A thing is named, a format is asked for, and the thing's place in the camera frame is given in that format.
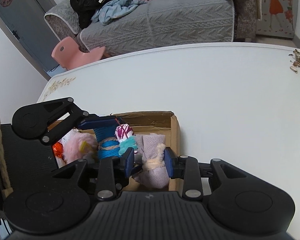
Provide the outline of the blue ribbed sock pastel tie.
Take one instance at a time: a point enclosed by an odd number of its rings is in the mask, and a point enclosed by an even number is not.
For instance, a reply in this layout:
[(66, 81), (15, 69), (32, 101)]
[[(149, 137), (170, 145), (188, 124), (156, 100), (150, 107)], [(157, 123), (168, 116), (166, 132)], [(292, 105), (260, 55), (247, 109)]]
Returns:
[(98, 143), (97, 157), (99, 160), (108, 157), (119, 157), (119, 142), (115, 136), (116, 126), (93, 129)]

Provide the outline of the light blue clothing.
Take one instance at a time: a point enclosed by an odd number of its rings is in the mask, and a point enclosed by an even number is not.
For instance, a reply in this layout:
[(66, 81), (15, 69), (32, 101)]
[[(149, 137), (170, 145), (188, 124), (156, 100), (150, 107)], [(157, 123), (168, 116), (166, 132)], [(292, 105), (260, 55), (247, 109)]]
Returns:
[(108, 25), (111, 22), (128, 15), (139, 5), (147, 2), (141, 0), (111, 0), (107, 2), (101, 9), (97, 10), (92, 16), (93, 23), (100, 22)]

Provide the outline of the lilac cloth cream tie bundle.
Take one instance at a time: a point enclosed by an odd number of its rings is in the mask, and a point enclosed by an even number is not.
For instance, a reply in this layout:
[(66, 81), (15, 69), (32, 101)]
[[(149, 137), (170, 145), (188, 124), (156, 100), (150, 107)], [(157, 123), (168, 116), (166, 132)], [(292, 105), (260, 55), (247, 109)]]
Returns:
[(133, 179), (149, 189), (165, 188), (170, 180), (164, 163), (165, 135), (137, 134), (135, 139), (137, 154), (142, 156), (142, 170)]

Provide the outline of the grey sofa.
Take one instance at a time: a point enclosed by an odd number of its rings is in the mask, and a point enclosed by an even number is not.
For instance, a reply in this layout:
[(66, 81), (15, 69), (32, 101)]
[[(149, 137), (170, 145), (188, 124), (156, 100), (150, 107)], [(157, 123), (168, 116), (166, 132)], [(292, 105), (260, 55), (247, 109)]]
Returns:
[(50, 9), (44, 20), (62, 40), (84, 51), (105, 47), (111, 55), (190, 43), (233, 42), (256, 35), (256, 0), (151, 0), (108, 25), (79, 27), (70, 0)]

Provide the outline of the decorated cabinet girl sticker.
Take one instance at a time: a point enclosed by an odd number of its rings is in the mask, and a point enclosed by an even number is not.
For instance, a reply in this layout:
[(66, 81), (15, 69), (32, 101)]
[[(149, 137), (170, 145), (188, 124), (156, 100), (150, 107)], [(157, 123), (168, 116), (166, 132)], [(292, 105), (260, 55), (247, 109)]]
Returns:
[(298, 0), (258, 0), (256, 33), (292, 39), (295, 33)]

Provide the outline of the orange plastic bundle in box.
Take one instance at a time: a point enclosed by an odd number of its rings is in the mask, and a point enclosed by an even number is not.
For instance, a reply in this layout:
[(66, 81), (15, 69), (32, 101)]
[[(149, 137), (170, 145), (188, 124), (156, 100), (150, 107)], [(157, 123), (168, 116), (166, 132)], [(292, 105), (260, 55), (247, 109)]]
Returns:
[(63, 145), (60, 142), (56, 142), (53, 146), (53, 153), (55, 155), (55, 157), (57, 158), (61, 158), (64, 159), (64, 155), (63, 155)]

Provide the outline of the seed shell pile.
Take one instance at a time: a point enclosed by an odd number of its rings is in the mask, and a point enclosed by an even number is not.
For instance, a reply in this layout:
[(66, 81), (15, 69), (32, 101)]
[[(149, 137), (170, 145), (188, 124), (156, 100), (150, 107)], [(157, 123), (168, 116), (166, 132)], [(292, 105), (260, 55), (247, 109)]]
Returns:
[(294, 49), (291, 54), (290, 59), (290, 70), (292, 70), (295, 74), (298, 74), (298, 69), (300, 69), (300, 51)]

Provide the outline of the pink plastic chair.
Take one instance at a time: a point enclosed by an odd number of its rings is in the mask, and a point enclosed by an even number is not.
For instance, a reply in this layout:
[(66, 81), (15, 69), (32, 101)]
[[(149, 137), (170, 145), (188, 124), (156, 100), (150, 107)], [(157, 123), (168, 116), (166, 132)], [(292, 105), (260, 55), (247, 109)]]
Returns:
[(97, 47), (87, 53), (82, 52), (77, 42), (70, 36), (62, 39), (55, 46), (51, 56), (66, 70), (73, 70), (109, 57), (105, 47)]

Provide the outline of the brown cardboard box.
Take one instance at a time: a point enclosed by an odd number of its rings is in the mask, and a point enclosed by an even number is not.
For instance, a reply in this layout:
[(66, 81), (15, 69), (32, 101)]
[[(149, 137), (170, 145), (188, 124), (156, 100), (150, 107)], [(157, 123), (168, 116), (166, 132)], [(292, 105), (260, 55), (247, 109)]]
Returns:
[[(163, 149), (170, 147), (175, 155), (180, 154), (180, 127), (172, 112), (130, 112), (117, 114), (123, 124), (115, 125), (114, 137), (120, 147), (136, 143), (134, 161), (143, 169), (129, 180), (128, 191), (169, 190), (178, 191), (179, 179), (171, 179), (164, 172)], [(25, 187), (30, 181), (41, 178), (56, 168), (67, 164), (63, 154), (52, 157), (52, 151), (39, 141), (27, 141), (16, 136), (10, 125), (2, 125), (2, 143), (6, 171), (9, 179), (2, 194), (7, 197), (14, 190)]]

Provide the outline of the grey door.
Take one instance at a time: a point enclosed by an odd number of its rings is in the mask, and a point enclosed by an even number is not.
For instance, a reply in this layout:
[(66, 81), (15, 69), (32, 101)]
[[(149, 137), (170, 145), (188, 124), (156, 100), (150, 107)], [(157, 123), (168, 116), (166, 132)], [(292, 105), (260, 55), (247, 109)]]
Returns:
[(48, 75), (58, 67), (51, 53), (58, 43), (44, 20), (53, 0), (0, 0), (0, 18), (14, 38)]

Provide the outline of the magenta white sock teal tie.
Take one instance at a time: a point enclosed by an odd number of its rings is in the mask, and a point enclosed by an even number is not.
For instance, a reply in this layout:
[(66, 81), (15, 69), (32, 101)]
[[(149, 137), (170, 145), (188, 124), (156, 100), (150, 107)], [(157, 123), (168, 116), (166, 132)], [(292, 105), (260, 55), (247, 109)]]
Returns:
[(138, 146), (136, 143), (133, 129), (129, 124), (120, 124), (115, 129), (115, 137), (119, 142), (119, 155), (122, 156), (128, 148), (133, 148), (134, 153), (137, 152)]

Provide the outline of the pink fluffy pompom bundle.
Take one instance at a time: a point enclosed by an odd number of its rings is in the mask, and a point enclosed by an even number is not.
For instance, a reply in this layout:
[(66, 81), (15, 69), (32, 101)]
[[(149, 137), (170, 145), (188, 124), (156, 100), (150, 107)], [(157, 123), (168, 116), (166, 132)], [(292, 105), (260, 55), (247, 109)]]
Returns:
[(58, 153), (56, 157), (65, 164), (78, 159), (86, 159), (90, 164), (97, 161), (98, 143), (91, 133), (72, 129), (58, 143), (62, 146), (62, 153)]

